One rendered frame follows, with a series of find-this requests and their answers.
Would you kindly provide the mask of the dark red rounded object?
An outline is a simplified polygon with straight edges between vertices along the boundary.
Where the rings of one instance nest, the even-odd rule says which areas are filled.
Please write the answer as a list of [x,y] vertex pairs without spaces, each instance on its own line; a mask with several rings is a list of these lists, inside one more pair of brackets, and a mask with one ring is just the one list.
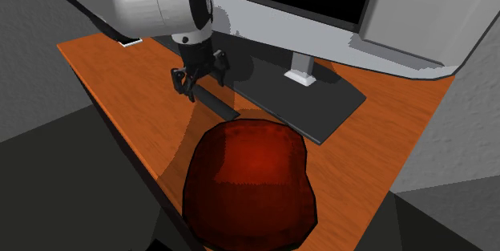
[[292,251],[317,225],[304,138],[266,119],[207,130],[183,186],[182,216],[213,251]]

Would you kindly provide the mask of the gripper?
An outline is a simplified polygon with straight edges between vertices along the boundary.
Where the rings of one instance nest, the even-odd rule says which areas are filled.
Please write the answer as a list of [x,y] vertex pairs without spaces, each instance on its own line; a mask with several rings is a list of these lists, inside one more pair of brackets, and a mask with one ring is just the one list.
[[229,70],[227,55],[218,50],[214,53],[212,40],[206,39],[196,44],[178,44],[183,68],[171,69],[171,80],[174,89],[181,95],[185,95],[194,103],[195,96],[193,87],[199,77],[214,74],[217,83],[223,87],[226,72]]

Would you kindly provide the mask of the grey computer monitor with stand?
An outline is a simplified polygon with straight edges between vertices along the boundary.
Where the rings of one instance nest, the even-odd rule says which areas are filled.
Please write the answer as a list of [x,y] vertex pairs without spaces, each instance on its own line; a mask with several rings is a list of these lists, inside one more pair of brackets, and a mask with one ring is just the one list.
[[[108,38],[111,0],[68,0]],[[224,85],[322,144],[365,97],[316,59],[406,79],[455,75],[500,11],[500,0],[212,0],[213,50]],[[153,38],[174,51],[171,36]]]

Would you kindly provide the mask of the black bar-shaped object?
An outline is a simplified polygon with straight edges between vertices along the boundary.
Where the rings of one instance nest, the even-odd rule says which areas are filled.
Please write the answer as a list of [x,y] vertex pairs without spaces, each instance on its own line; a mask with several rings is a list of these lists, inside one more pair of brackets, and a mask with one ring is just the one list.
[[198,84],[193,87],[193,93],[202,104],[207,106],[224,121],[231,121],[240,116],[239,112]]

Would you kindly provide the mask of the orange wooden desk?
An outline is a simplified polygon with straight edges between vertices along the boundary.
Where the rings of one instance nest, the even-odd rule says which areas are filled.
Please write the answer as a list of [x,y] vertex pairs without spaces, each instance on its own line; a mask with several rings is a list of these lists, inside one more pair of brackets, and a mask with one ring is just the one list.
[[[151,38],[123,47],[104,34],[58,48],[162,193],[181,208],[193,150],[220,117],[174,91],[170,70],[180,57]],[[366,100],[324,143],[306,144],[318,224],[298,251],[354,251],[452,79],[404,79],[324,59],[316,68],[346,79]]]

